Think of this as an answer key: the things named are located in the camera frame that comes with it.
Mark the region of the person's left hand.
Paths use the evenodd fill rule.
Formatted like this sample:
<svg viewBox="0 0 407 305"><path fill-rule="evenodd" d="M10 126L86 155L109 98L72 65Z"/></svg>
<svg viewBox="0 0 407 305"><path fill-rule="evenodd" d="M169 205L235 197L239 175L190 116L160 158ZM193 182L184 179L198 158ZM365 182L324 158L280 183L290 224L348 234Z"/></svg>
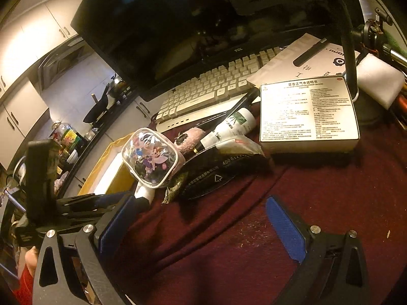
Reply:
<svg viewBox="0 0 407 305"><path fill-rule="evenodd" d="M32 277L35 276L38 256L39 256L39 250L35 246L33 246L30 250L28 250L25 253L25 265L27 266L27 270Z"/></svg>

